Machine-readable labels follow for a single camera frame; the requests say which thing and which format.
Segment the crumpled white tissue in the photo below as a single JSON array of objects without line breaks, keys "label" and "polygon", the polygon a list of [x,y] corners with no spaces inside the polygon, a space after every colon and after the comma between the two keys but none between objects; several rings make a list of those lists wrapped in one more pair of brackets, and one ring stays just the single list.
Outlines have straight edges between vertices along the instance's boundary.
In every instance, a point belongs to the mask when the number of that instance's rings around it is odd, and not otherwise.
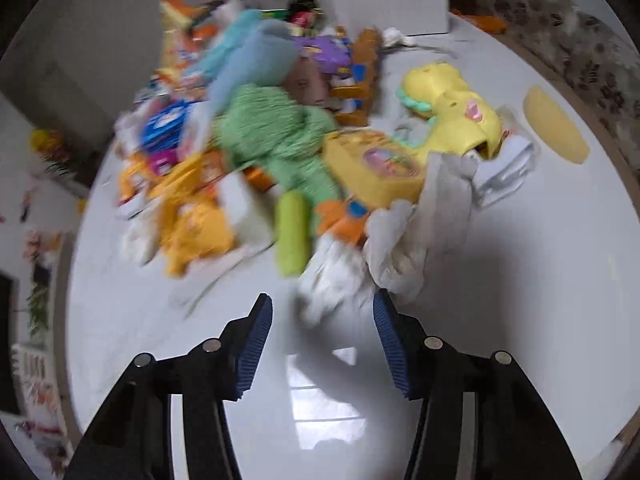
[{"label": "crumpled white tissue", "polygon": [[432,153],[418,202],[395,200],[370,214],[359,249],[326,233],[298,279],[299,316],[314,326],[337,307],[363,307],[375,287],[399,302],[416,299],[425,272],[464,244],[473,209],[472,179],[478,168],[470,156]]}]

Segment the yellow plastic toy truck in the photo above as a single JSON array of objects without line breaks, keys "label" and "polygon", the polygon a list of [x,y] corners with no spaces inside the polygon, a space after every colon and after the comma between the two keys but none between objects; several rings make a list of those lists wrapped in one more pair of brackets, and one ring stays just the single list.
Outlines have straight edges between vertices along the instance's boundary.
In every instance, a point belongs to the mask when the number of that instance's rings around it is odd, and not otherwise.
[{"label": "yellow plastic toy truck", "polygon": [[165,272],[171,278],[183,276],[195,260],[217,257],[234,247],[235,232],[217,191],[225,175],[221,152],[209,151],[179,162],[151,188],[149,198],[158,203]]}]

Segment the green cylinder toy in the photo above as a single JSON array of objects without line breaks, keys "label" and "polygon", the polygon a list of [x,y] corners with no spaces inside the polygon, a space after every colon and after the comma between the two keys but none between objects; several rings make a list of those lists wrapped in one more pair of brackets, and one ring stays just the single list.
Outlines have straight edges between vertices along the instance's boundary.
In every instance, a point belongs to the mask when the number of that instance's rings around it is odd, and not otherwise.
[{"label": "green cylinder toy", "polygon": [[276,205],[276,263],[283,276],[299,276],[310,259],[309,205],[299,190],[283,193]]}]

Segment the yellow toy case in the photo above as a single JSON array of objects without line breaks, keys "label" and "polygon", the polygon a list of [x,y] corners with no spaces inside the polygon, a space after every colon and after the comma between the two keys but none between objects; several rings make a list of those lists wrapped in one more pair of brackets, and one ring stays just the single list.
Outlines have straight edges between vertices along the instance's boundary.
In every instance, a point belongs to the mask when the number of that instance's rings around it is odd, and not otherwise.
[{"label": "yellow toy case", "polygon": [[369,209],[395,200],[415,204],[424,165],[402,145],[375,130],[337,130],[323,138],[322,159],[337,182]]}]

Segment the yellow oval sponge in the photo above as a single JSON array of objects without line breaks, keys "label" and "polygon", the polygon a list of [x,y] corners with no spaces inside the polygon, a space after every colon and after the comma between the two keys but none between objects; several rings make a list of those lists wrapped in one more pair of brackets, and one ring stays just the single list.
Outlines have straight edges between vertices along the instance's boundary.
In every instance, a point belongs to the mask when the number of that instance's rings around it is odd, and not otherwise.
[{"label": "yellow oval sponge", "polygon": [[536,135],[562,159],[582,165],[590,148],[577,126],[562,107],[539,86],[530,87],[523,101],[523,112]]}]

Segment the yellow dinosaur toy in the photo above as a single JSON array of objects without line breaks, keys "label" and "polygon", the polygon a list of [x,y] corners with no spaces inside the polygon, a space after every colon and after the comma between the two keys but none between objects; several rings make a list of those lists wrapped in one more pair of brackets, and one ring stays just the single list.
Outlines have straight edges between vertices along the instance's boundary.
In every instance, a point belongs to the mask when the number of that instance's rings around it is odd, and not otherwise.
[{"label": "yellow dinosaur toy", "polygon": [[396,96],[410,114],[427,121],[426,137],[409,148],[419,162],[431,152],[463,156],[475,152],[491,159],[502,142],[497,112],[447,62],[409,70]]}]

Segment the green fuzzy cloth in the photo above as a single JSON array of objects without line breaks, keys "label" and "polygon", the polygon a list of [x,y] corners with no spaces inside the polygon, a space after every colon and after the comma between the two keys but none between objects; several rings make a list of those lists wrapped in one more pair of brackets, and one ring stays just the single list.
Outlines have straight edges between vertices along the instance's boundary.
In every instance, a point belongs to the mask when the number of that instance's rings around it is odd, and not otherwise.
[{"label": "green fuzzy cloth", "polygon": [[232,167],[258,168],[317,206],[342,197],[321,158],[324,137],[336,129],[323,108],[299,104],[279,87],[246,84],[214,122],[214,143]]}]

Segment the beige quilted sofa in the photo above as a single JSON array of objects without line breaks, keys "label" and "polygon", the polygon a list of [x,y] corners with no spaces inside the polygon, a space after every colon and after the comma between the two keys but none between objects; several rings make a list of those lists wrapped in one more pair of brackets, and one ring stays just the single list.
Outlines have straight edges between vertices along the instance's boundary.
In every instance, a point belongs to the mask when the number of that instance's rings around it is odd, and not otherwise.
[{"label": "beige quilted sofa", "polygon": [[557,73],[639,172],[639,55],[573,0],[478,0],[506,34]]}]

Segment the light blue plush toy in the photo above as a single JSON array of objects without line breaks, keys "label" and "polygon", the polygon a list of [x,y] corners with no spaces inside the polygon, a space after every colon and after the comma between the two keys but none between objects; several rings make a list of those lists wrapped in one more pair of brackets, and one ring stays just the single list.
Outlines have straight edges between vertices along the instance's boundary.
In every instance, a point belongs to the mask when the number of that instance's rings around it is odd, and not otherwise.
[{"label": "light blue plush toy", "polygon": [[278,86],[298,59],[288,25],[244,10],[194,66],[207,90],[209,115],[223,113],[244,84]]}]

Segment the orange bag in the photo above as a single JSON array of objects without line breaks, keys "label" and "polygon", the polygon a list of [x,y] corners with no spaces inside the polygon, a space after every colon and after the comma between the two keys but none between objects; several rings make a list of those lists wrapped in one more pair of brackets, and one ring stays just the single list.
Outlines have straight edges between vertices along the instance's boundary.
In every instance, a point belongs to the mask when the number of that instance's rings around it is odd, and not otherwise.
[{"label": "orange bag", "polygon": [[502,35],[506,31],[506,22],[496,16],[463,14],[457,9],[452,10],[452,13],[492,36]]}]

